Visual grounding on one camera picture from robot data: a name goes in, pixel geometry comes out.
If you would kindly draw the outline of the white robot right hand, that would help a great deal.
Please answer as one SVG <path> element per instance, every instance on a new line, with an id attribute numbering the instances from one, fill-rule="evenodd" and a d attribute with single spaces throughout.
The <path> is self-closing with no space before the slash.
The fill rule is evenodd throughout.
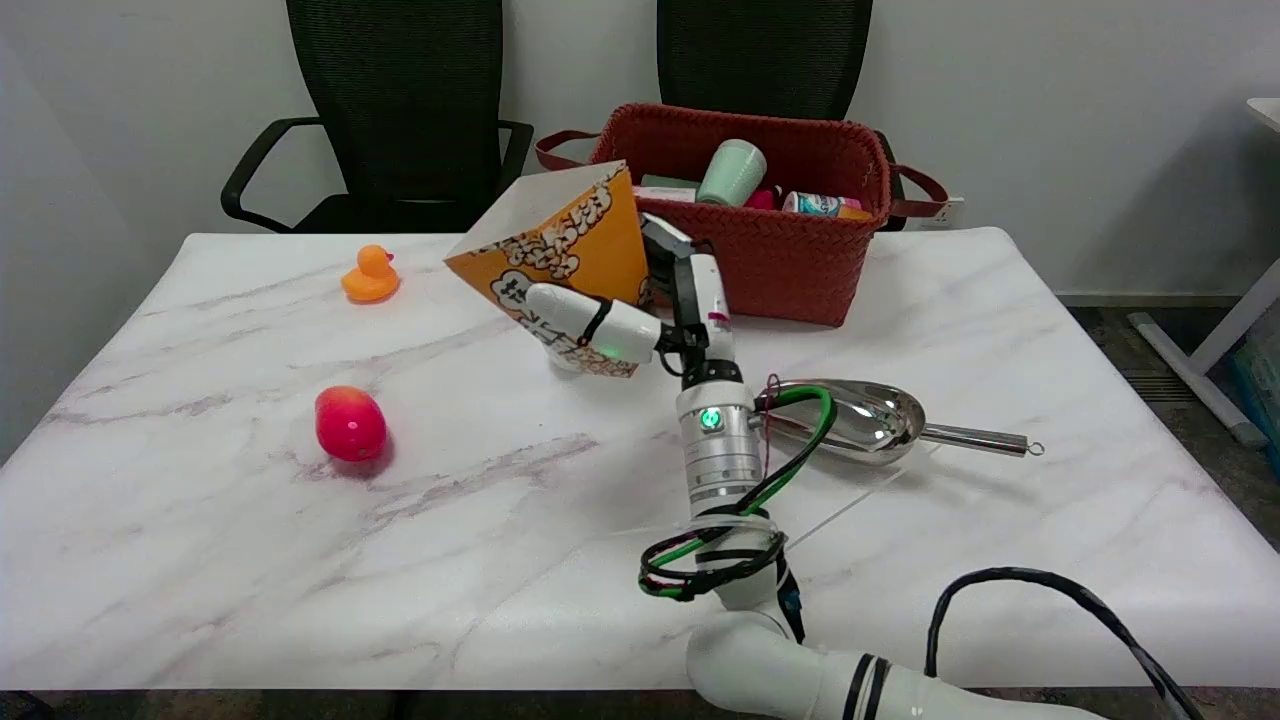
<path id="1" fill-rule="evenodd" d="M 600 374 L 609 365 L 630 375 L 635 366 L 658 359 L 685 389 L 713 380 L 741 382 L 730 304 L 716 258 L 652 213 L 641 213 L 640 231 L 657 292 L 669 301 L 671 320 L 622 300 L 550 283 L 531 284 L 525 307 L 550 331 L 573 341 L 573 351 L 561 356 L 584 373 Z"/>

